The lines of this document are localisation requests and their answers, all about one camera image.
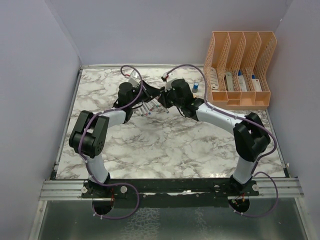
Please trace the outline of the blue capped marker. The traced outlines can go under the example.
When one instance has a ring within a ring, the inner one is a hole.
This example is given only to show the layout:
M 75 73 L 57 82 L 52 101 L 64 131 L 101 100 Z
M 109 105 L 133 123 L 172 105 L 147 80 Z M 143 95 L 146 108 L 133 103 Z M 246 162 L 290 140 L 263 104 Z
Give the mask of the blue capped marker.
M 145 108 L 146 115 L 150 115 L 150 114 L 151 114 L 151 112 L 150 112 L 150 109 L 149 109 L 149 107 L 147 106 L 147 104 L 146 104 L 146 103 L 144 103 L 144 104 L 143 104 L 143 107 Z

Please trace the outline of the aluminium frame rail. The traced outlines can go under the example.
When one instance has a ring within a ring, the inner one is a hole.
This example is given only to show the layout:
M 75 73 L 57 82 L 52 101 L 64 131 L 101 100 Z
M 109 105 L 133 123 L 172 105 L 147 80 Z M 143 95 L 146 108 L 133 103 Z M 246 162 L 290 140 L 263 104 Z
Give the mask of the aluminium frame rail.
M 165 178 L 165 179 L 113 179 L 116 185 L 112 192 L 98 187 L 95 190 L 88 182 L 81 180 L 46 180 L 40 192 L 42 201 L 94 200 L 106 201 L 111 197 L 143 198 L 155 195 L 170 197 L 199 196 L 212 194 L 222 198 L 300 198 L 304 193 L 298 178 L 256 177 L 242 190 L 229 186 L 227 178 Z

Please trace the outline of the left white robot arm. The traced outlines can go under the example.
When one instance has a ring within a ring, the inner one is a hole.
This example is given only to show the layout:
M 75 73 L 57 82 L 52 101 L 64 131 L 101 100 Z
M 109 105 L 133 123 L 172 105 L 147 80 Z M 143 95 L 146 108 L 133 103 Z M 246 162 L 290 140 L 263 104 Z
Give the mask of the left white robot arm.
M 124 82 L 119 85 L 118 97 L 111 109 L 96 114 L 88 110 L 80 112 L 69 137 L 69 146 L 84 160 L 88 179 L 94 183 L 93 191 L 97 196 L 106 197 L 111 190 L 110 173 L 102 158 L 108 129 L 127 123 L 135 105 L 148 103 L 160 94 L 159 88 L 145 81 L 137 86 Z

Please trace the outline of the peach plastic desk organizer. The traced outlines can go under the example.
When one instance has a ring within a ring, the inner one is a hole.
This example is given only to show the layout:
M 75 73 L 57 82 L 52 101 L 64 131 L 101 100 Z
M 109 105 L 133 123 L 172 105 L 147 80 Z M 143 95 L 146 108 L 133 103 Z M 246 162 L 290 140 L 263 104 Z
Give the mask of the peach plastic desk organizer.
M 207 100 L 226 110 L 267 109 L 266 75 L 276 46 L 272 31 L 212 32 L 203 67 Z

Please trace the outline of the white blue box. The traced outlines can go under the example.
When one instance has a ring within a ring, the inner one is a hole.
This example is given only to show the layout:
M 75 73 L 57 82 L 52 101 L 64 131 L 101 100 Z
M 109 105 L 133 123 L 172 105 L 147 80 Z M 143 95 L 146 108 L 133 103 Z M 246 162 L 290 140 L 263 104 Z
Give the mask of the white blue box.
M 244 78 L 241 70 L 238 71 L 237 77 L 238 77 L 238 83 L 239 83 L 240 90 L 242 92 L 247 92 L 248 91 L 247 84 L 246 84 L 245 78 Z

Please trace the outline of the white printed card package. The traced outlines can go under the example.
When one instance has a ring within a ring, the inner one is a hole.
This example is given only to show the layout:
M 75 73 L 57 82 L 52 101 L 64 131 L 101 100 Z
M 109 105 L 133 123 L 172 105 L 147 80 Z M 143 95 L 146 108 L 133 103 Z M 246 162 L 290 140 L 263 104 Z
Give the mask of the white printed card package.
M 210 81 L 210 85 L 211 85 L 211 90 L 212 91 L 218 91 L 220 85 L 219 85 L 218 74 L 217 74 L 217 71 L 216 71 L 216 69 L 214 67 L 210 68 L 209 81 Z

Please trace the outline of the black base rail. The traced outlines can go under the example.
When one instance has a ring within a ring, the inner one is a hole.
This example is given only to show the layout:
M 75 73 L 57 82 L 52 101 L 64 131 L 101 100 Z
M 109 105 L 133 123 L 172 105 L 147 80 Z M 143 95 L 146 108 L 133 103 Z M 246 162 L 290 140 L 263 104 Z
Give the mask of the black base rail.
M 108 187 L 85 180 L 81 189 L 82 199 L 118 209 L 226 208 L 229 199 L 258 195 L 256 181 L 239 186 L 230 178 L 111 179 Z

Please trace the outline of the white red box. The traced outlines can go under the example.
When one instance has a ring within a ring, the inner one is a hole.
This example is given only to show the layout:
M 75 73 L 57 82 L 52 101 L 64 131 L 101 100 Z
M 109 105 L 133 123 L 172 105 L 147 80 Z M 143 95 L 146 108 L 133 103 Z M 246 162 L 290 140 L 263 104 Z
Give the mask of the white red box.
M 260 80 L 258 78 L 256 78 L 254 74 L 251 75 L 251 81 L 252 81 L 252 85 L 253 85 L 254 90 L 256 92 L 261 92 L 262 87 L 261 87 Z

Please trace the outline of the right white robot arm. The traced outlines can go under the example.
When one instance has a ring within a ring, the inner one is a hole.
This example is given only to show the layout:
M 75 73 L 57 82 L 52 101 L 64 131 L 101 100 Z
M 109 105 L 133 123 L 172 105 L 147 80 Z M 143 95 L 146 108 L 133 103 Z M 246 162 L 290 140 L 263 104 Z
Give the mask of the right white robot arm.
M 233 135 L 239 158 L 229 189 L 236 196 L 246 192 L 258 157 L 271 142 L 260 117 L 253 112 L 236 115 L 195 97 L 183 78 L 171 80 L 161 87 L 158 101 L 166 108 L 178 108 L 186 118 L 212 124 Z

